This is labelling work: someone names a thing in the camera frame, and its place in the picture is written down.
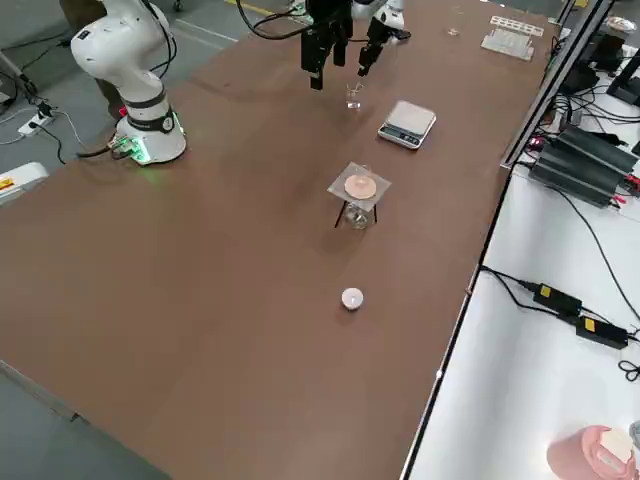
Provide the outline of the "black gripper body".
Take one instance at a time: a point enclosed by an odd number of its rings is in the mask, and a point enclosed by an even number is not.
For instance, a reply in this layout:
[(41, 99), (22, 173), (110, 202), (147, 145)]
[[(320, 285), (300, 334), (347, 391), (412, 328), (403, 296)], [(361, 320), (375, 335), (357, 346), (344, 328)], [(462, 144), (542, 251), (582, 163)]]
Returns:
[(353, 33), (351, 0), (306, 0), (306, 14), (312, 23), (302, 29), (303, 32), (329, 27), (336, 23), (347, 34)]
[(373, 17), (367, 30), (368, 48), (382, 47), (389, 39), (390, 28), (377, 17)]

